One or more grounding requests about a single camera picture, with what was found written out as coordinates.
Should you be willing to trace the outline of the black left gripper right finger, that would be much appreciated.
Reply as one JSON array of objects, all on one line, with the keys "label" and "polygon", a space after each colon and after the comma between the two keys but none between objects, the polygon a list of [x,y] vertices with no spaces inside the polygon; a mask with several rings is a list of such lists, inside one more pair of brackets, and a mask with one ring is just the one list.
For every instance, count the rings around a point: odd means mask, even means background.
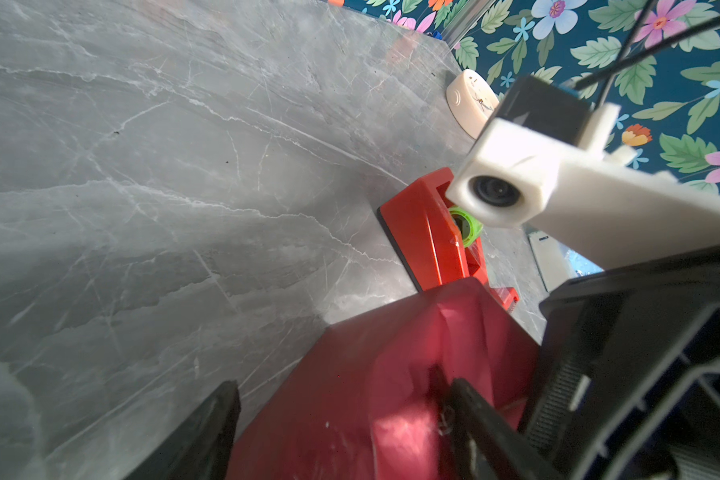
[{"label": "black left gripper right finger", "polygon": [[450,440],[459,479],[561,477],[466,380],[453,381],[447,408],[454,414]]}]

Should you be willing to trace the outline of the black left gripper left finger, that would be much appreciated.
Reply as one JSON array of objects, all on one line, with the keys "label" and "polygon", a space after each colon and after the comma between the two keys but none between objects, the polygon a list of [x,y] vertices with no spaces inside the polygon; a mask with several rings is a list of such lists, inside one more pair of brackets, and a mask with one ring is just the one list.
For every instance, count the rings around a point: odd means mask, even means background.
[{"label": "black left gripper left finger", "polygon": [[223,479],[241,412],[238,385],[222,382],[129,479]]}]

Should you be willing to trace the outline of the maroon wrapping paper sheet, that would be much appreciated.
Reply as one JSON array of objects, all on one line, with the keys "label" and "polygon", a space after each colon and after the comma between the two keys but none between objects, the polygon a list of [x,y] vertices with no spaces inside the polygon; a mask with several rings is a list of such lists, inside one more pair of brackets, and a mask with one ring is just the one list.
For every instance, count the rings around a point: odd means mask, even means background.
[{"label": "maroon wrapping paper sheet", "polygon": [[474,279],[328,327],[235,442],[231,479],[452,479],[440,427],[467,380],[511,426],[538,344]]}]

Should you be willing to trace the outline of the red tape dispenser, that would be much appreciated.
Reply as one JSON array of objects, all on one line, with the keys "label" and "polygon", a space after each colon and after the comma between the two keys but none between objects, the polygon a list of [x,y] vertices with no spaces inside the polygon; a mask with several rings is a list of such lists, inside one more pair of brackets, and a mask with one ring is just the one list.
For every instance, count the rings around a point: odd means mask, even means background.
[{"label": "red tape dispenser", "polygon": [[482,224],[445,197],[453,179],[449,168],[418,178],[377,209],[379,222],[418,291],[472,277],[510,312],[520,296],[490,284]]}]

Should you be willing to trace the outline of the white tissue paper piece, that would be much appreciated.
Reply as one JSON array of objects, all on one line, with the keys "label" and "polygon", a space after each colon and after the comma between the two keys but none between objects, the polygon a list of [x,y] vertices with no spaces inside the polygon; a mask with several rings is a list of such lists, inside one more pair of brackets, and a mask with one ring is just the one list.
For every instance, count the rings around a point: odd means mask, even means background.
[{"label": "white tissue paper piece", "polygon": [[542,231],[532,231],[528,240],[544,286],[552,292],[570,279],[594,275],[602,268]]}]

